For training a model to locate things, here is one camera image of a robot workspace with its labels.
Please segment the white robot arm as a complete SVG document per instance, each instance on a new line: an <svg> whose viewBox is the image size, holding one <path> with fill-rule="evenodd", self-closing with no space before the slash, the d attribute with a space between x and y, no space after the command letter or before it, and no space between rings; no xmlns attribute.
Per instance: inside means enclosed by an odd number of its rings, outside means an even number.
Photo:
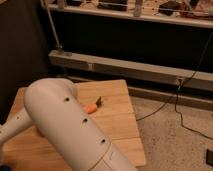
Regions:
<svg viewBox="0 0 213 171"><path fill-rule="evenodd" d="M24 107L0 126L4 144L34 125L74 171L137 171L76 100L68 79L46 78L31 83Z"/></svg>

